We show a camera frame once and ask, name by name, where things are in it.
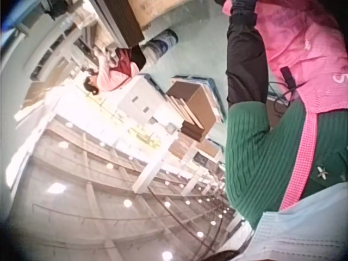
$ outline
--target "black pants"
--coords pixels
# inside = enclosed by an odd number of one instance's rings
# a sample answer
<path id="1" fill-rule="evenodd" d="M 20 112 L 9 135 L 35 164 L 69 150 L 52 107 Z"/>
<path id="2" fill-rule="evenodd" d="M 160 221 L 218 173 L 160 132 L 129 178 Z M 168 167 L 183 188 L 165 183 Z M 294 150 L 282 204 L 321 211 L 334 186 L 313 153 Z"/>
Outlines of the black pants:
<path id="1" fill-rule="evenodd" d="M 268 67 L 263 39 L 254 28 L 256 17 L 232 15 L 227 33 L 228 107 L 247 101 L 266 103 Z"/>
<path id="2" fill-rule="evenodd" d="M 132 48 L 130 60 L 137 65 L 139 71 L 141 71 L 141 69 L 145 66 L 146 58 L 142 53 L 139 45 L 136 45 Z"/>

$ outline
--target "star pin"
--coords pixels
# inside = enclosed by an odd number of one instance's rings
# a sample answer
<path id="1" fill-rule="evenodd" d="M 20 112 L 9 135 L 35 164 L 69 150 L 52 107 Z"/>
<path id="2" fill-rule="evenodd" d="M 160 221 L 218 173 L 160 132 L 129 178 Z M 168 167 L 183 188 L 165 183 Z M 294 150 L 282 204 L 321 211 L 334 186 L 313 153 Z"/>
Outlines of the star pin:
<path id="1" fill-rule="evenodd" d="M 328 173 L 325 171 L 325 168 L 322 169 L 321 167 L 317 167 L 318 171 L 319 171 L 319 174 L 318 174 L 318 177 L 322 177 L 324 180 L 326 180 L 326 175 L 328 175 Z"/>

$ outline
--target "cable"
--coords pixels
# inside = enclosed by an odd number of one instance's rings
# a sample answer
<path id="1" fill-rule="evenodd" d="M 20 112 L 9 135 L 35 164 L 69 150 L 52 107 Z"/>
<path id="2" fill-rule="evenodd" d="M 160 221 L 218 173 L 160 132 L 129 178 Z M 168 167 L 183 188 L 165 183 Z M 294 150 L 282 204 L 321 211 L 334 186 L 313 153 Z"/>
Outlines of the cable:
<path id="1" fill-rule="evenodd" d="M 279 82 L 269 82 L 269 83 L 268 83 L 269 87 L 272 89 L 272 91 L 273 91 L 273 92 L 275 93 L 275 95 L 277 96 L 276 100 L 275 100 L 274 103 L 273 103 L 273 109 L 274 109 L 274 111 L 275 111 L 276 113 L 279 114 L 279 116 L 282 116 L 282 115 L 284 115 L 285 111 L 278 111 L 278 110 L 277 110 L 276 104 L 278 103 L 278 101 L 282 101 L 282 103 L 283 103 L 287 108 L 289 108 L 290 105 L 291 105 L 291 98 L 292 98 L 292 96 L 293 96 L 293 94 L 294 94 L 294 91 L 295 91 L 297 88 L 300 88 L 300 87 L 302 87 L 303 85 L 305 85 L 307 82 L 304 82 L 304 83 L 302 83 L 302 84 L 299 84 L 299 85 L 297 85 L 297 86 L 295 86 L 295 87 L 289 89 L 288 91 L 286 91 L 286 92 L 283 93 L 282 95 L 279 95 L 279 94 L 272 88 L 271 83 L 272 83 L 272 84 L 280 84 L 280 85 L 282 85 L 282 86 L 285 86 L 287 89 L 288 89 L 288 86 L 287 86 L 286 84 L 284 84 L 284 83 L 279 83 Z M 289 94 L 289 93 L 291 93 L 291 97 L 290 97 L 290 100 L 289 100 L 288 104 L 286 105 L 286 104 L 284 103 L 284 100 L 283 100 L 283 99 L 284 99 L 285 96 L 286 96 L 287 94 Z"/>

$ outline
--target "pink shirt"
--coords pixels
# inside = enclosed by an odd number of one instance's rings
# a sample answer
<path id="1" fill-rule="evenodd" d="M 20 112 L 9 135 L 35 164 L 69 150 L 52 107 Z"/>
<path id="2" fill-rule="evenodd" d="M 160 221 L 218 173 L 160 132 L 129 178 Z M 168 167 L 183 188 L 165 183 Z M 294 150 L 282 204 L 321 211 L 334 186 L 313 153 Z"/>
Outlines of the pink shirt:
<path id="1" fill-rule="evenodd" d="M 99 57 L 99 74 L 97 78 L 97 86 L 101 91 L 113 91 L 122 88 L 125 84 L 139 73 L 139 69 L 134 62 L 130 62 L 131 77 L 128 75 L 110 70 L 106 57 Z"/>

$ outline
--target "black hair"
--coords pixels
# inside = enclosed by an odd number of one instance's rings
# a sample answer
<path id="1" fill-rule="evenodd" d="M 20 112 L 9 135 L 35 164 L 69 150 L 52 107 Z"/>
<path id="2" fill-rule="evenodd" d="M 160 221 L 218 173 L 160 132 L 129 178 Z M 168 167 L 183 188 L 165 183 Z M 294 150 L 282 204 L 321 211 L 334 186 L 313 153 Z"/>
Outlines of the black hair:
<path id="1" fill-rule="evenodd" d="M 203 259 L 201 261 L 230 261 L 232 258 L 235 258 L 238 255 L 239 251 L 226 250 L 213 254 L 212 256 L 207 257 L 206 259 Z"/>
<path id="2" fill-rule="evenodd" d="M 83 86 L 85 87 L 85 89 L 89 92 L 92 92 L 93 95 L 98 95 L 99 94 L 99 89 L 93 85 L 91 85 L 89 83 L 89 76 L 86 77 L 84 83 L 83 83 Z"/>

